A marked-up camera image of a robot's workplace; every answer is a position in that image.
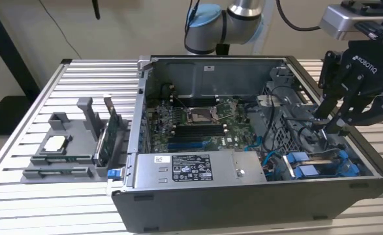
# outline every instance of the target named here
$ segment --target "power supply label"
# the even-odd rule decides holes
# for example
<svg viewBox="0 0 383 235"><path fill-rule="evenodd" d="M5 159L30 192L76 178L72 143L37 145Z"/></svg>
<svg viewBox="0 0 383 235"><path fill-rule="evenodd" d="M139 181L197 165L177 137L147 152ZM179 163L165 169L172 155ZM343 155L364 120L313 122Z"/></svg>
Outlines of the power supply label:
<svg viewBox="0 0 383 235"><path fill-rule="evenodd" d="M172 156L172 180L175 182L212 180L209 155Z"/></svg>

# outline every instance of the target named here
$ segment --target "wire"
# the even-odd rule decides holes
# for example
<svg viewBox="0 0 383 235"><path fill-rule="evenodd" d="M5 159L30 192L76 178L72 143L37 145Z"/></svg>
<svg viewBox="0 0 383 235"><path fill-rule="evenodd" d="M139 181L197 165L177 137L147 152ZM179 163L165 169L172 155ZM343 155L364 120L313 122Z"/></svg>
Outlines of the wire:
<svg viewBox="0 0 383 235"><path fill-rule="evenodd" d="M68 45L70 46L70 48L72 48L72 50L74 51L76 55L77 55L78 58L81 59L81 56L80 56L78 52L77 52L76 49L73 48L72 44L68 42L66 36L65 36L65 34L62 33L62 30L61 30L61 28L60 28L60 26L58 26L58 23L57 23L56 20L53 19L53 17L52 17L52 15L50 15L50 13L49 13L49 11L48 11L45 5L42 4L41 0L38 0L38 3L40 3L40 5L41 5L42 9L45 10L46 14L49 15L50 19L53 20L53 22L54 22L54 24L56 24L56 26L57 26L57 28L58 28L58 30L60 30L60 33L61 33L61 35L62 35L62 38L65 39L65 42L68 43Z"/></svg>
<svg viewBox="0 0 383 235"><path fill-rule="evenodd" d="M275 2L276 2L277 13L280 14L280 17L281 17L283 21L285 22L285 24L289 26L289 28L292 28L293 30L300 31L300 32L309 32L309 31L315 31L315 30L320 29L319 26L309 27L309 28L300 28L300 27L295 26L289 22L289 20L287 19L285 15L284 15L280 0L275 0Z"/></svg>
<svg viewBox="0 0 383 235"><path fill-rule="evenodd" d="M196 4L193 5L193 8L191 10L191 5L192 5L192 0L189 0L189 6L188 6L188 11L187 11L187 20L185 20L185 35L184 35L184 47L187 48L187 45L185 45L185 39L187 39L187 35L188 35L188 30L189 30L189 26L191 26L191 23L192 23L192 20L196 16L196 12L197 12L197 9L199 9L199 4L200 4L200 0L197 0Z"/></svg>
<svg viewBox="0 0 383 235"><path fill-rule="evenodd" d="M267 154L267 156L265 156L265 159L264 159L264 162L263 162L263 165L267 164L268 159L269 159L269 157L272 156L273 153L275 153L275 150L272 150L271 152L268 152L268 154Z"/></svg>
<svg viewBox="0 0 383 235"><path fill-rule="evenodd" d="M304 152L308 153L308 149L304 147L303 142L301 142L301 132L303 130L307 129L305 126L303 126L299 131L296 132L296 141L300 147L303 148Z"/></svg>
<svg viewBox="0 0 383 235"><path fill-rule="evenodd" d="M269 100L271 100L271 115L269 115L269 120L268 120L268 126L267 126L267 131L264 133L264 136L263 136L263 148L267 152L271 152L272 150L267 148L265 146L265 139L267 139L267 135L269 133L269 130L271 130L271 127L272 127L272 120L273 120L273 114L275 114L275 106L273 106L273 100L272 100L272 92L275 91L275 89L277 88L289 88L292 89L289 86L276 86L273 87L273 89L269 91Z"/></svg>
<svg viewBox="0 0 383 235"><path fill-rule="evenodd" d="M163 89L164 89L164 86L172 86L172 83L171 82L164 82L163 84L160 84L160 88L159 88L159 98L163 98Z"/></svg>
<svg viewBox="0 0 383 235"><path fill-rule="evenodd" d="M260 146L261 145L261 141L263 141L261 137L257 136L256 137L256 144L245 146L243 151L247 152L249 150L249 148L255 148L255 147Z"/></svg>
<svg viewBox="0 0 383 235"><path fill-rule="evenodd" d="M184 32L187 32L187 27L188 27L188 16L189 16L191 5L192 5L192 0L189 0L189 6L188 6L188 11L187 11L187 16L185 16Z"/></svg>
<svg viewBox="0 0 383 235"><path fill-rule="evenodd" d="M316 155L316 154L323 154L323 153L328 153L328 152L332 152L332 151L340 151L340 148L331 148L323 152L313 152L313 153L307 153L308 155Z"/></svg>
<svg viewBox="0 0 383 235"><path fill-rule="evenodd" d="M184 105L184 103L183 103L183 101L180 101L180 99L173 95L172 96L179 102L180 102L180 104L184 106L184 108L185 108L185 111L188 110L188 108L187 108L187 106Z"/></svg>

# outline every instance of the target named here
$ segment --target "aluminum extrusion table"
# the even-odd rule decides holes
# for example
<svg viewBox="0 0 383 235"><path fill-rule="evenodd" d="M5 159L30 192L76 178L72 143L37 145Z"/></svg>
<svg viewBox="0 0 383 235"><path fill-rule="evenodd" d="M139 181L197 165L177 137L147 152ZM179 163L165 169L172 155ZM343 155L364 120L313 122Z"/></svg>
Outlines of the aluminum extrusion table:
<svg viewBox="0 0 383 235"><path fill-rule="evenodd" d="M317 81L320 60L300 60ZM117 112L132 119L137 87L135 60L73 60L60 65L21 123L0 151L0 235L105 234L127 235L125 227L105 195L107 183L20 184L22 169L49 129L52 112L82 119L78 97L92 96L92 108L108 118L103 94L111 94ZM357 128L383 156L383 123ZM167 234L383 234L383 195L362 200L332 221L181 231Z"/></svg>

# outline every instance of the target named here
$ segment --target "blue latch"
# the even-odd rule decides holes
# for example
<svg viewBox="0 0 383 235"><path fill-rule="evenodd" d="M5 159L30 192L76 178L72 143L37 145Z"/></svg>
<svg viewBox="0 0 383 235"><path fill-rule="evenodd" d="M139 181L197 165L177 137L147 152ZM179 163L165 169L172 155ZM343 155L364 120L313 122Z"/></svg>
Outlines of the blue latch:
<svg viewBox="0 0 383 235"><path fill-rule="evenodd" d="M121 178L121 169L111 169L107 171L107 179L119 180Z"/></svg>

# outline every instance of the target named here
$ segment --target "beige wall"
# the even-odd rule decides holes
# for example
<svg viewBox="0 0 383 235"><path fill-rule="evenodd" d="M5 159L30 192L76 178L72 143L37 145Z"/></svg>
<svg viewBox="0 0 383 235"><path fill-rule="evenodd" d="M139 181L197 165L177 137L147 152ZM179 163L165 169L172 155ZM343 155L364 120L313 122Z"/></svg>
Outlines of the beige wall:
<svg viewBox="0 0 383 235"><path fill-rule="evenodd" d="M299 26L316 25L331 2L281 0L288 18ZM89 0L42 0L84 59L135 59L141 54L184 54L183 26L188 0L99 0L95 19ZM227 7L231 0L203 0ZM0 0L0 19L37 82L44 85L62 58L76 58L37 0ZM291 30L273 12L263 54L321 58L344 43L323 32ZM252 45L231 47L231 54L251 54Z"/></svg>

